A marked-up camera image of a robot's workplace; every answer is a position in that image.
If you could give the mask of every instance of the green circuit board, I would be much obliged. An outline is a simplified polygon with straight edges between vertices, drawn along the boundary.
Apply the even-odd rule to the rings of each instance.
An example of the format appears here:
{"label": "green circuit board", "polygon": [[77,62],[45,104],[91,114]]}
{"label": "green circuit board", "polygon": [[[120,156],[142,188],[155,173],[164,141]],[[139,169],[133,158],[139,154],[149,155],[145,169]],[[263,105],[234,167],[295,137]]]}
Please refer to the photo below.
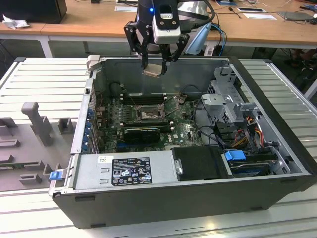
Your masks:
{"label": "green circuit board", "polygon": [[[193,103],[183,100],[180,96],[168,98],[163,104],[158,105],[124,105],[120,99],[116,98],[109,100],[105,107],[105,118],[99,128],[103,141],[102,153],[158,151],[170,150],[178,146],[203,145],[191,120],[194,110]],[[129,128],[129,123],[138,122],[141,120],[140,118],[145,122],[160,121],[167,122],[169,125],[172,121],[172,126],[169,127],[172,127],[173,130],[165,132],[163,129],[157,143],[133,145],[125,143],[124,131]]]}

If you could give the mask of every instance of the blue cable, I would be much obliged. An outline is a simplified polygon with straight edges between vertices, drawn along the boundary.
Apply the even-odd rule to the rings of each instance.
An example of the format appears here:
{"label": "blue cable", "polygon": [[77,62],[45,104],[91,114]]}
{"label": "blue cable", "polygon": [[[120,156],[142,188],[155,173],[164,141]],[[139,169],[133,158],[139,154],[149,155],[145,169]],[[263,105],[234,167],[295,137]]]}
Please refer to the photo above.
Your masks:
{"label": "blue cable", "polygon": [[222,54],[222,51],[223,51],[223,48],[224,48],[224,38],[225,38],[225,35],[224,35],[223,30],[221,30],[219,27],[217,27],[217,26],[214,25],[214,24],[212,24],[212,26],[218,30],[218,32],[221,34],[221,37],[222,37],[222,47],[221,47],[221,50],[220,50],[220,53],[219,53],[219,55],[221,55],[221,54]]}

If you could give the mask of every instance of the floor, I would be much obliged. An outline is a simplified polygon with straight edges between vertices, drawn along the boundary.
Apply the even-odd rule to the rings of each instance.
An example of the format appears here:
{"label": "floor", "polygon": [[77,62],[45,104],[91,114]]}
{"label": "floor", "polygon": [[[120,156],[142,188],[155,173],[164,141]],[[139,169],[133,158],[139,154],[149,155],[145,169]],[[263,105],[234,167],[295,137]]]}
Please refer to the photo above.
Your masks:
{"label": "floor", "polygon": [[[44,57],[41,45],[38,41],[31,40],[2,40],[5,48],[0,45],[0,78],[10,67],[15,57]],[[102,56],[128,56],[130,54],[128,43],[103,43],[89,42],[89,54],[98,54]],[[50,47],[56,57],[87,57],[82,42],[53,41]],[[224,56],[237,56],[240,59],[250,59],[253,54],[253,47],[233,47],[224,48]],[[299,86],[302,79],[307,74],[303,72],[299,75],[300,70],[294,69],[285,61],[289,59],[288,49],[277,49],[272,61],[290,79],[296,86]],[[312,102],[317,102],[317,97],[313,97]]]}

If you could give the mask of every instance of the power supply label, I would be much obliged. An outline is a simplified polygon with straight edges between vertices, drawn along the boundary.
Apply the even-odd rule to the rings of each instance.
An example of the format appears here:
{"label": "power supply label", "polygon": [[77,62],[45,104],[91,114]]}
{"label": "power supply label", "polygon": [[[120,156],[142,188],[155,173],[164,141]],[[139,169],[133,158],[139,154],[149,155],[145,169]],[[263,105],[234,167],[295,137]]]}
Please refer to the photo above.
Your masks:
{"label": "power supply label", "polygon": [[150,158],[113,159],[111,183],[113,186],[152,183]]}

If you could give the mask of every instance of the motherboard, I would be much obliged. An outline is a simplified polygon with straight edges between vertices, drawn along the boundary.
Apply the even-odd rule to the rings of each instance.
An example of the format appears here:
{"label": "motherboard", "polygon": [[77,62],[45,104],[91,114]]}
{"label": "motherboard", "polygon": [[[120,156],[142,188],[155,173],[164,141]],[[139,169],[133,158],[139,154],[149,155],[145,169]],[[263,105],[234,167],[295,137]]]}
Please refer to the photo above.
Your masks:
{"label": "motherboard", "polygon": [[182,96],[109,98],[97,110],[101,153],[203,145],[193,124],[194,101]]}

